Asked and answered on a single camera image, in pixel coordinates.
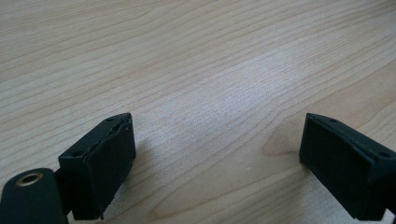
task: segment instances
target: black plastic part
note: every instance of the black plastic part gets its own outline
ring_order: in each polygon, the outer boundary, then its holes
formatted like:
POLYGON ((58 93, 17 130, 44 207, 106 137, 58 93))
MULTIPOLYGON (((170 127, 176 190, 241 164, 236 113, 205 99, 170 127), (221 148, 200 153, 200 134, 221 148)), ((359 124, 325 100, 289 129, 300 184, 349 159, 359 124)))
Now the black plastic part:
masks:
POLYGON ((131 114, 105 119, 59 157, 55 173, 35 169, 10 179, 0 223, 64 224, 70 211, 76 220, 103 218, 135 156, 131 114))
POLYGON ((30 170, 8 180, 0 203, 0 223, 67 223, 50 169, 30 170))
POLYGON ((395 212, 396 153, 344 123, 307 114, 300 161, 354 218, 395 212))

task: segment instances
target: wood grain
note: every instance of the wood grain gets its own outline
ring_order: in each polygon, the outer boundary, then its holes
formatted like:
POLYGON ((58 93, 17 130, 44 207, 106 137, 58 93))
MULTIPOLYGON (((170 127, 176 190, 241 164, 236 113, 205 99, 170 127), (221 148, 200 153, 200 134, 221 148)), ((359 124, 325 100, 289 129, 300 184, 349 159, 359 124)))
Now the wood grain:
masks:
POLYGON ((304 114, 395 149, 395 24, 391 0, 1 1, 0 186, 130 111, 132 172, 72 223, 358 223, 299 163, 304 114))

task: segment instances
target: light wood surface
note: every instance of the light wood surface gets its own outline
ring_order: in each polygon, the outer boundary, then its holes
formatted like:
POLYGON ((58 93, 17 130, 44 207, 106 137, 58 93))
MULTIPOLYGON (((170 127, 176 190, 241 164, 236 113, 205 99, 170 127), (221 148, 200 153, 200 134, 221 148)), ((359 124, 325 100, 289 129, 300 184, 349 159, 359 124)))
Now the light wood surface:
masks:
POLYGON ((134 116, 105 220, 71 223, 358 223, 299 163, 305 113, 396 149, 394 0, 4 0, 0 64, 1 189, 134 116))

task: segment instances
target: wooden surface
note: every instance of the wooden surface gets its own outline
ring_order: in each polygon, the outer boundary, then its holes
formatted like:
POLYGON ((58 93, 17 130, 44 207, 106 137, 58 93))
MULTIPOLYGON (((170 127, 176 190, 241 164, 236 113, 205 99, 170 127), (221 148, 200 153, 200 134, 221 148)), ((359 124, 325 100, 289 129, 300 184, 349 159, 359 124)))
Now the wooden surface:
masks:
POLYGON ((72 223, 357 223, 299 163, 305 113, 396 149, 394 0, 4 0, 0 64, 1 189, 134 116, 105 220, 72 223))

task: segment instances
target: desk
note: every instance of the desk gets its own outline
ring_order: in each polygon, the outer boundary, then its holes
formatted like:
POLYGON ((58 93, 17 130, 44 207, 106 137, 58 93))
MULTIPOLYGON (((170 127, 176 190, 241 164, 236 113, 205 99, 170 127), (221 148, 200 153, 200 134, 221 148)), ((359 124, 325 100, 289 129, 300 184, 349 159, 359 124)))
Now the desk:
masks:
POLYGON ((1 189, 134 116, 105 220, 71 223, 358 223, 299 163, 305 113, 396 149, 395 1, 6 0, 0 26, 1 189))

